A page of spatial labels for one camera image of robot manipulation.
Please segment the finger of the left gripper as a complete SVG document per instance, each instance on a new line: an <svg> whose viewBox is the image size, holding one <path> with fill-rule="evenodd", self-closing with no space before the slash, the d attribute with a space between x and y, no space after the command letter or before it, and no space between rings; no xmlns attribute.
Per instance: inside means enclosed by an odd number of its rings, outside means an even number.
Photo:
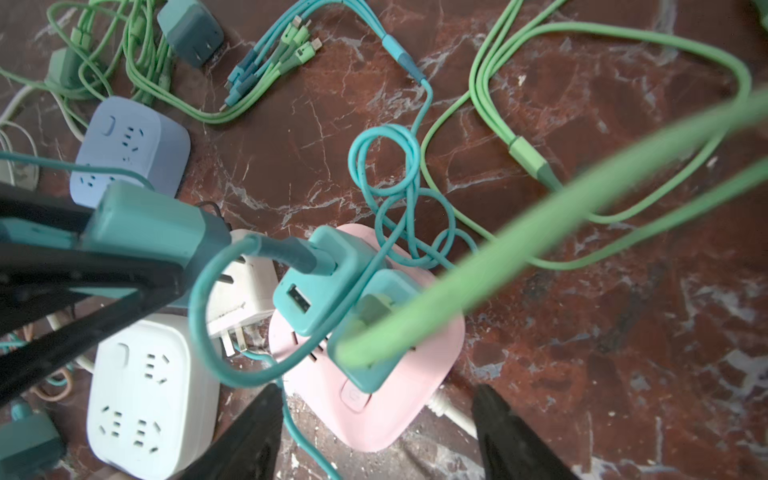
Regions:
<svg viewBox="0 0 768 480"><path fill-rule="evenodd" d="M82 233L94 210L67 201L1 184L1 218L14 218L64 231Z"/></svg>
<svg viewBox="0 0 768 480"><path fill-rule="evenodd" d="M79 317L1 358L1 402L9 403L100 341L179 299L175 263L4 243L1 332L8 334L69 307Z"/></svg>

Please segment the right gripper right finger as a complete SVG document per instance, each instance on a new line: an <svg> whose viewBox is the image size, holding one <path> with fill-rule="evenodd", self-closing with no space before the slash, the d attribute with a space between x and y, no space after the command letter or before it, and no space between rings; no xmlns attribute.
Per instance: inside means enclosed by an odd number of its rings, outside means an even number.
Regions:
<svg viewBox="0 0 768 480"><path fill-rule="evenodd" d="M476 386L471 411L486 479L576 478L490 385Z"/></svg>

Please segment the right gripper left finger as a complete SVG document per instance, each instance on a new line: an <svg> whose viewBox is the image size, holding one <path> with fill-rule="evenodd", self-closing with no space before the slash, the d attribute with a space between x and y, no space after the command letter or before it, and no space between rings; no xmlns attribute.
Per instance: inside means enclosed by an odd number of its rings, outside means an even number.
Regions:
<svg viewBox="0 0 768 480"><path fill-rule="evenodd" d="M267 385L180 479L273 479L281 445L283 390Z"/></svg>

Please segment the teal plug with prongs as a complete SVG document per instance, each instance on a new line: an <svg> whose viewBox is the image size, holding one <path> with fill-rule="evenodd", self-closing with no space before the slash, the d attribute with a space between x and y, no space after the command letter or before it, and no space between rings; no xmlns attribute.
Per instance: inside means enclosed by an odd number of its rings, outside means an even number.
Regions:
<svg viewBox="0 0 768 480"><path fill-rule="evenodd" d="M178 264L185 285L191 287L207 263L231 243L230 230L218 216L117 181L105 190L75 248Z"/></svg>

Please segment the white power strip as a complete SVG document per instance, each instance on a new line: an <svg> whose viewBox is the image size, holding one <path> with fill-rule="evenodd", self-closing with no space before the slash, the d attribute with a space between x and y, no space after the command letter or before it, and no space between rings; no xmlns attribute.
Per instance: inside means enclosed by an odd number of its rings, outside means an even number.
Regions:
<svg viewBox="0 0 768 480"><path fill-rule="evenodd" d="M172 478L211 444L219 391L193 351L187 319L152 314L98 344L89 447L135 478Z"/></svg>

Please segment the mint teal plug adapter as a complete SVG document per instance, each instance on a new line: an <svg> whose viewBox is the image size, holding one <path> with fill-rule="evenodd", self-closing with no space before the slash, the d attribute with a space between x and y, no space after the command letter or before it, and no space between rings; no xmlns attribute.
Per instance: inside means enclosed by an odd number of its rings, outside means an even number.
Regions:
<svg viewBox="0 0 768 480"><path fill-rule="evenodd" d="M224 41L223 29L201 1L167 1L157 21L173 52L193 68L201 68Z"/></svg>

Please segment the green plug adapter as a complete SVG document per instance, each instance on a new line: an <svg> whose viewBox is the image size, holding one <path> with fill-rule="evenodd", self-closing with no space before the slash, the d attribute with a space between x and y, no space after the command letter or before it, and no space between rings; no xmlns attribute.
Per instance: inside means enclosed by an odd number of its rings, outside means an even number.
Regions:
<svg viewBox="0 0 768 480"><path fill-rule="evenodd" d="M83 86L78 75L81 63L81 57L73 49L64 47L55 50L49 60L44 84L52 93L66 98L91 98L92 95Z"/></svg>

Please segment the pink power strip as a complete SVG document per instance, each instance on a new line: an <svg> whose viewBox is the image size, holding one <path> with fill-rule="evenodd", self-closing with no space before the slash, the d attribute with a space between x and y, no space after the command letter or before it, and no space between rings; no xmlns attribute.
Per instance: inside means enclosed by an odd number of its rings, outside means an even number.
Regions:
<svg viewBox="0 0 768 480"><path fill-rule="evenodd" d="M378 252L372 228L347 224L336 229L363 239ZM427 270L385 259L340 325L284 376L287 384L331 432L355 450L376 452L388 447L423 408L452 420L471 437L477 435L474 422L441 391L443 380L463 346L462 315L391 360L365 369L340 367L335 362L338 334L356 320L377 319L389 309L408 302L435 280ZM284 361L307 343L310 336L298 335L276 310L269 324L268 339L273 357Z"/></svg>

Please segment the blue power strip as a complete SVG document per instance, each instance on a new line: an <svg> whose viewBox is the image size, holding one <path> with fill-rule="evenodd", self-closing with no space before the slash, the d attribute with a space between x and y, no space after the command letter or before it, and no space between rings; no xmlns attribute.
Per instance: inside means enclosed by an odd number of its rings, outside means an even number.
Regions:
<svg viewBox="0 0 768 480"><path fill-rule="evenodd" d="M76 164L132 171L155 191L174 197L190 151L183 126L141 103L113 96L96 108Z"/></svg>

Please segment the teal plugs on pink strip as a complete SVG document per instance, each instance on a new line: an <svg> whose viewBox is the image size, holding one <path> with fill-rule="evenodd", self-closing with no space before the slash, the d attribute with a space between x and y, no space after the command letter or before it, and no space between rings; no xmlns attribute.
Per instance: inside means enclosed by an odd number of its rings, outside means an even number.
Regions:
<svg viewBox="0 0 768 480"><path fill-rule="evenodd" d="M377 254L363 239L330 226L319 227L309 243L330 255L335 270L330 275L310 275L291 268L273 295L277 312L302 337L320 327Z"/></svg>

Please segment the white charger block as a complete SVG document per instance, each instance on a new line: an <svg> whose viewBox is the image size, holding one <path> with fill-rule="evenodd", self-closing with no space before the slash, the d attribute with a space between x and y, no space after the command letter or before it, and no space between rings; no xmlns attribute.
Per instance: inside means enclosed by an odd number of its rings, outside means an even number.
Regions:
<svg viewBox="0 0 768 480"><path fill-rule="evenodd" d="M209 296L206 321L208 334L219 339L227 357L235 346L245 346L242 329L269 318L275 311L274 291L278 278L271 259L242 254L223 274L230 283L217 281Z"/></svg>

